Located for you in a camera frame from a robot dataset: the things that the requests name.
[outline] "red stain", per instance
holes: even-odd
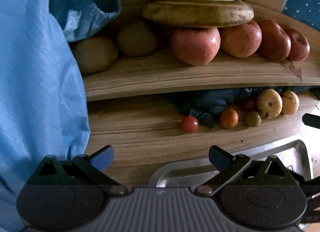
[[[301,68],[296,68],[293,63],[289,60],[284,60],[280,63],[280,65],[287,70],[287,72],[292,73],[296,76],[300,81],[302,81],[302,73]]]

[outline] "screw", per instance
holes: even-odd
[[[212,192],[213,192],[213,189],[208,185],[202,185],[197,188],[197,193],[199,193],[199,194],[206,195],[206,194],[210,194]]]
[[[121,185],[115,185],[110,188],[110,192],[115,196],[123,196],[127,194],[127,189]]]

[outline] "blue polka dot fabric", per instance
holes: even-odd
[[[320,0],[287,0],[282,12],[320,30]]]

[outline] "small orange fruit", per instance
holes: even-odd
[[[238,113],[233,109],[226,109],[222,111],[220,122],[224,128],[232,128],[238,124]]]

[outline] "red cherry tomato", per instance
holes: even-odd
[[[187,133],[191,134],[197,131],[199,127],[198,120],[194,116],[184,116],[181,119],[182,129]]]

